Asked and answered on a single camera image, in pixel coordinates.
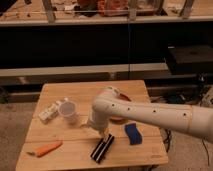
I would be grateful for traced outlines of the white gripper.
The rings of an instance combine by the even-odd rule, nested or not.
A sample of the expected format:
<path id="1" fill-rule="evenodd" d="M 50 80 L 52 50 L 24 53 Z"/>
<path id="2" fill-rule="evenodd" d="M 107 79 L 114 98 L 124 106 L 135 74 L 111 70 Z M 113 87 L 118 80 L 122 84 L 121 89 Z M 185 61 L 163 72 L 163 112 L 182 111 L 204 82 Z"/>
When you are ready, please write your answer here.
<path id="1" fill-rule="evenodd" d="M 81 124 L 80 128 L 93 128 L 94 130 L 100 131 L 99 134 L 103 140 L 106 140 L 109 136 L 109 131 L 106 130 L 108 127 L 108 117 L 106 115 L 98 114 L 93 112 L 89 115 L 87 123 Z"/>

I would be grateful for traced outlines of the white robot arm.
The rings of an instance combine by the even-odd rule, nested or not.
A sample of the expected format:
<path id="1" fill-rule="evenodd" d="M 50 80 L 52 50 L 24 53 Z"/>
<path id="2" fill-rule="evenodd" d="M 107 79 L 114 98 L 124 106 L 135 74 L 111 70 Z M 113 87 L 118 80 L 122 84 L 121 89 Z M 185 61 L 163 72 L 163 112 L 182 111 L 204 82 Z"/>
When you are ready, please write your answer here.
<path id="1" fill-rule="evenodd" d="M 141 103 L 118 98 L 116 87 L 106 87 L 91 104 L 87 127 L 106 136 L 111 116 L 170 129 L 213 143 L 213 109 L 194 105 Z"/>

